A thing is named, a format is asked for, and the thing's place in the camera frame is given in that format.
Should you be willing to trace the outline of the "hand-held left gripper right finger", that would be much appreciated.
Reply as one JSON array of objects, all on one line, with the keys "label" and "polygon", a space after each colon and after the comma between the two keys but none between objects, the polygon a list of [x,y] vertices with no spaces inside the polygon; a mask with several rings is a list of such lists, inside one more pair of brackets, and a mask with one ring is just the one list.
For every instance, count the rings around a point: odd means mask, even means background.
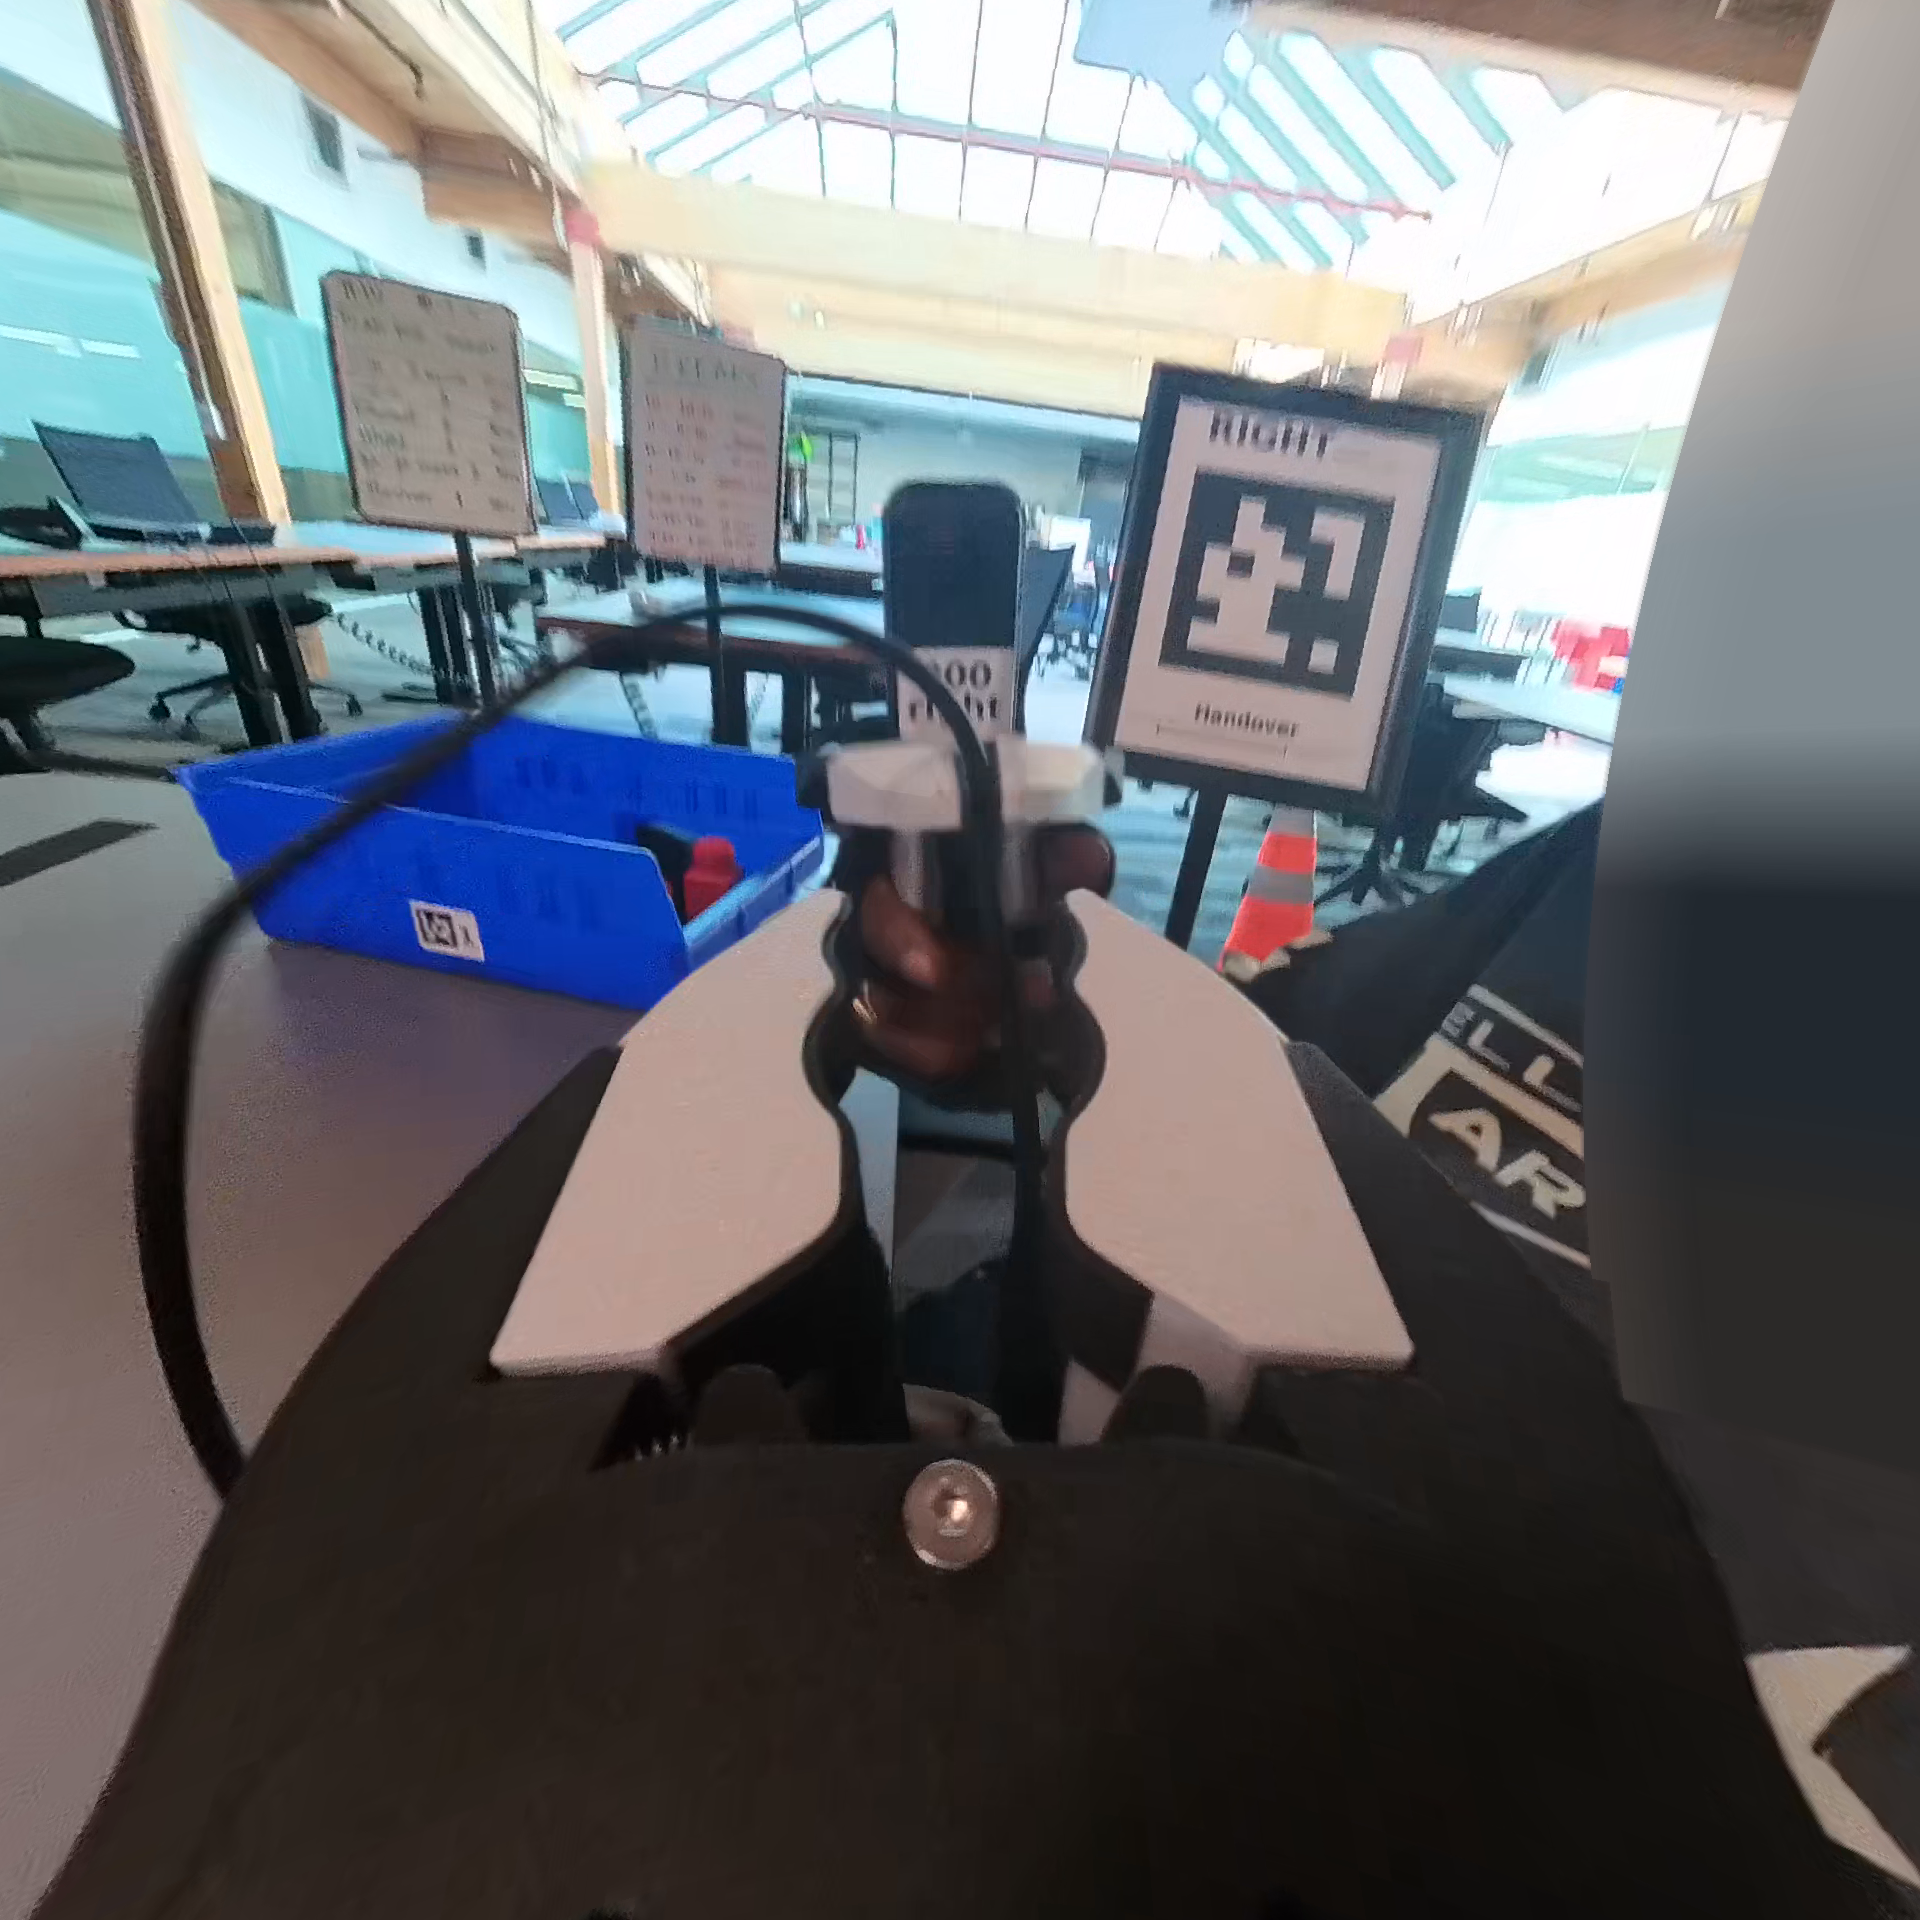
[{"label": "hand-held left gripper right finger", "polygon": [[1050,1183],[1062,1443],[1096,1443],[1152,1369],[1242,1422],[1266,1369],[1401,1375],[1414,1340],[1280,1031],[1108,900],[1071,894],[1062,1012],[1089,1046]]}]

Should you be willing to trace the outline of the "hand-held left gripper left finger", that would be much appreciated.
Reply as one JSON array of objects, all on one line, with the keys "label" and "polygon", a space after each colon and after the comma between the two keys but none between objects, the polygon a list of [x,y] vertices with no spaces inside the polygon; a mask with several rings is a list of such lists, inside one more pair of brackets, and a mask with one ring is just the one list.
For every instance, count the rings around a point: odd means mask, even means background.
[{"label": "hand-held left gripper left finger", "polygon": [[842,894],[808,894],[643,1014],[568,1169],[489,1366],[702,1386],[874,1366],[857,1146],[822,1042]]}]

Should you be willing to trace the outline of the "blue plastic bin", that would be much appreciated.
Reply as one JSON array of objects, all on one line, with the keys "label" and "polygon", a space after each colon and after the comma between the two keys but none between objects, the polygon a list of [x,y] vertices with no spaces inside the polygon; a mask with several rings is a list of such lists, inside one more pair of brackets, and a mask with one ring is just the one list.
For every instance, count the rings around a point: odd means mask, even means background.
[{"label": "blue plastic bin", "polygon": [[[738,884],[683,918],[648,830],[729,842]],[[281,945],[643,1014],[828,866],[788,759],[514,716],[264,897],[254,922]]]}]

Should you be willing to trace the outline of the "black rubber loop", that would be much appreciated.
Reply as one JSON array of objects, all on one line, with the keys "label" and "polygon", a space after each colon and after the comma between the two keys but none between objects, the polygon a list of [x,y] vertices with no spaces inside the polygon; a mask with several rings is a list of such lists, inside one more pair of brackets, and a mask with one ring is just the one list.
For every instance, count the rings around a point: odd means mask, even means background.
[{"label": "black rubber loop", "polygon": [[[836,639],[857,660],[913,683],[927,706],[947,725],[955,764],[955,831],[967,853],[983,941],[1008,998],[1006,1066],[1010,1070],[1016,1122],[1016,1187],[1019,1199],[1034,1204],[1040,1191],[1040,1084],[1024,1028],[1024,1011],[1018,1001],[1016,946],[1002,905],[1006,806],[996,750],[982,741],[966,706],[923,654],[886,630],[870,630],[847,615],[796,607],[763,595],[738,602],[722,617],[771,619]],[[201,1021],[208,988],[230,940],[240,918],[251,917],[265,897],[340,846],[382,810],[403,802],[425,780],[464,757],[473,742],[503,727],[522,706],[562,683],[568,675],[582,670],[627,675],[636,670],[641,645],[665,634],[670,622],[670,615],[650,615],[632,626],[616,629],[611,636],[583,639],[574,657],[532,666],[492,701],[454,713],[439,734],[403,755],[387,774],[379,774],[338,811],[238,877],[225,897],[218,897],[191,923],[163,965],[135,1053],[131,1124],[135,1254],[167,1395],[183,1438],[220,1502],[233,1495],[250,1453],[238,1438],[208,1357],[194,1291],[185,1178]]]}]

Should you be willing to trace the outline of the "person's right hand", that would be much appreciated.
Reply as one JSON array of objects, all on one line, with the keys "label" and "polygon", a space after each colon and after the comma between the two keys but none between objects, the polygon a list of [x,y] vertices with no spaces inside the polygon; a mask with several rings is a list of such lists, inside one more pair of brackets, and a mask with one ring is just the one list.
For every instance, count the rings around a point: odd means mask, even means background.
[{"label": "person's right hand", "polygon": [[[1091,822],[1039,831],[1032,847],[1054,903],[1075,891],[1112,891],[1115,851]],[[856,1021],[872,1053],[923,1086],[960,1086],[996,1066],[1003,1027],[996,962],[991,951],[937,929],[898,897],[886,837],[847,837],[833,887],[856,908]],[[1035,951],[1019,958],[1016,978],[1028,1014],[1027,1031],[1046,1041],[1064,990],[1062,970],[1050,951]]]}]

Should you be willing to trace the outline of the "written whiteboard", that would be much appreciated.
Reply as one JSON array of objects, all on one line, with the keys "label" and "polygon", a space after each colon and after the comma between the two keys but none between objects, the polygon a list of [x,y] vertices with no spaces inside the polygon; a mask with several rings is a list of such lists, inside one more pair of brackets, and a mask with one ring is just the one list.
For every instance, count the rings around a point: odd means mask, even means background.
[{"label": "written whiteboard", "polygon": [[403,278],[321,278],[353,507],[362,521],[520,542],[538,490],[511,307]]},{"label": "written whiteboard", "polygon": [[627,523],[639,556],[776,577],[785,363],[664,321],[624,321],[618,357]]}]

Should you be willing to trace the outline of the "orange traffic cone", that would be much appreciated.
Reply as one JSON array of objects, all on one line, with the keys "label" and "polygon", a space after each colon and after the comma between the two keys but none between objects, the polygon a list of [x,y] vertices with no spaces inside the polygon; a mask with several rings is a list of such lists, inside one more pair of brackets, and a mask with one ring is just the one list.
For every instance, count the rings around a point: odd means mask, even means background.
[{"label": "orange traffic cone", "polygon": [[1242,887],[1216,972],[1244,981],[1288,961],[1289,951],[1313,935],[1315,877],[1315,811],[1275,806]]}]

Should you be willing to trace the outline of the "printed marker sign board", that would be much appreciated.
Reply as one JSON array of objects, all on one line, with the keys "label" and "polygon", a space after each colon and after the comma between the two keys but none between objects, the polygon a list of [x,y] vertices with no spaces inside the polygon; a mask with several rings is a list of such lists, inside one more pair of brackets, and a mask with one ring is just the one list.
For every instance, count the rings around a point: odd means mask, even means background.
[{"label": "printed marker sign board", "polygon": [[1379,822],[1487,418],[1156,363],[1086,742],[1138,782]]}]

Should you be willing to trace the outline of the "long wooden office desk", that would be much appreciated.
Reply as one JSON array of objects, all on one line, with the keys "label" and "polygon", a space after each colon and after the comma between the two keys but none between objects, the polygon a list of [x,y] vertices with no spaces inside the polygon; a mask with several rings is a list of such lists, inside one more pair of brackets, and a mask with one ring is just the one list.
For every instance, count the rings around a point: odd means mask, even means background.
[{"label": "long wooden office desk", "polygon": [[154,710],[160,727],[183,729],[185,700],[226,689],[248,746],[271,747],[324,729],[315,685],[330,668],[311,670],[297,630],[310,604],[336,615],[338,598],[396,596],[415,606],[420,645],[378,654],[400,683],[400,705],[470,706],[502,676],[497,598],[530,591],[552,572],[593,570],[604,549],[620,549],[611,529],[566,523],[528,537],[464,540],[385,530],[356,521],[290,523],[272,540],[238,534],[200,543],[75,547],[4,542],[4,622],[41,637],[54,622],[104,619],[137,636],[192,639],[222,666],[208,683],[167,689]]}]

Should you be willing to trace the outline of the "black chair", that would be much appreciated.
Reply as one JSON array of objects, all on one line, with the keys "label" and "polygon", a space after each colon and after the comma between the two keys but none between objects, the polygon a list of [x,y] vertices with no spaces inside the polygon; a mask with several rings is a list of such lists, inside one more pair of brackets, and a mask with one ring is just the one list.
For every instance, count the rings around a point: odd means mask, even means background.
[{"label": "black chair", "polygon": [[58,490],[4,507],[3,610],[30,636],[63,617],[203,639],[225,660],[248,742],[321,731],[290,606],[313,583],[267,521],[215,521],[158,441],[49,422],[35,436]]}]

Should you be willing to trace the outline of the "wooden support post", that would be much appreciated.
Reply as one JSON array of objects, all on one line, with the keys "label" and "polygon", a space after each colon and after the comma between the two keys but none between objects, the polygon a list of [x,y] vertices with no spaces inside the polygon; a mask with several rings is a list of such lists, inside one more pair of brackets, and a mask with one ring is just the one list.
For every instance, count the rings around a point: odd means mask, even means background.
[{"label": "wooden support post", "polygon": [[220,205],[177,68],[169,4],[90,2],[128,173],[215,486],[238,521],[292,518]]}]

